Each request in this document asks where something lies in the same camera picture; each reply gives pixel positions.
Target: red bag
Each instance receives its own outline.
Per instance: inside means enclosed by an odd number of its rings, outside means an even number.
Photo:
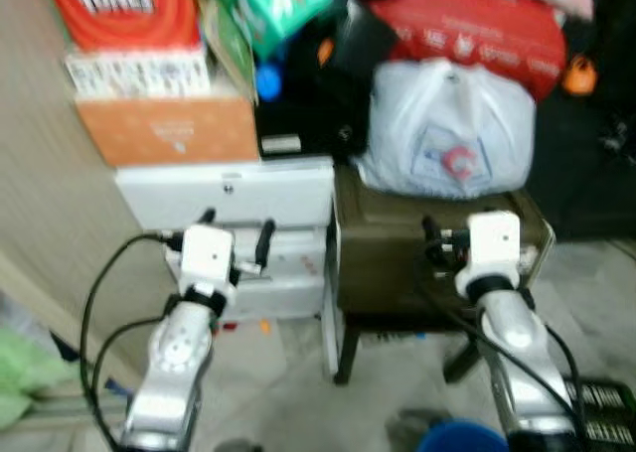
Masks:
[[[565,67],[554,9],[539,0],[370,0],[400,37],[394,60],[481,64],[545,98]]]
[[[83,50],[192,47],[199,42],[194,0],[56,0]]]

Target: gray floor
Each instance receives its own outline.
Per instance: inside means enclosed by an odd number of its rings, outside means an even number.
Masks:
[[[584,374],[622,380],[636,390],[632,259],[609,243],[559,245],[534,294],[541,315],[564,336]],[[270,452],[388,452],[385,425],[408,407],[447,410],[498,427],[483,365],[459,385],[443,382],[443,358],[458,345],[458,338],[441,335],[365,342],[351,384],[337,388],[325,378],[317,320],[279,322],[267,336],[255,325],[241,326],[219,339],[193,450],[212,451],[222,440],[249,437]],[[0,449],[101,450],[89,428],[5,434]]]

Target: small orange object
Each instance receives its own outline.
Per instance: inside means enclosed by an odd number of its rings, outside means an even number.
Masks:
[[[577,55],[569,64],[561,85],[573,96],[587,96],[594,91],[597,79],[594,63],[583,55]]]
[[[318,47],[317,58],[321,67],[324,67],[329,59],[331,59],[331,56],[334,54],[334,48],[336,47],[333,40],[330,38],[326,38],[320,44],[320,47]]]
[[[260,331],[262,331],[265,335],[271,333],[271,325],[267,320],[260,320]]]

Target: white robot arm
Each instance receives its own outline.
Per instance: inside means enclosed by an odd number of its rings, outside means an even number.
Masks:
[[[256,262],[235,264],[234,235],[209,225],[211,217],[183,233],[181,297],[150,339],[148,370],[128,410],[120,451],[188,450],[201,404],[199,384],[212,360],[212,325],[234,303],[240,273],[266,266],[273,221],[261,232]]]
[[[571,411],[571,403],[548,351],[547,327],[518,291],[519,218],[509,212],[473,215],[468,219],[468,234],[468,259],[455,276],[457,292],[477,308],[481,333],[544,382],[540,384],[500,351],[478,342],[511,451],[581,450],[572,414],[563,408],[565,404]]]

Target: white box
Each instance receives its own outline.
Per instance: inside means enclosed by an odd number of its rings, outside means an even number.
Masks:
[[[74,52],[67,70],[79,99],[202,96],[212,92],[206,50]]]
[[[185,228],[208,208],[220,224],[327,226],[333,179],[331,158],[126,168],[115,175],[144,229]]]

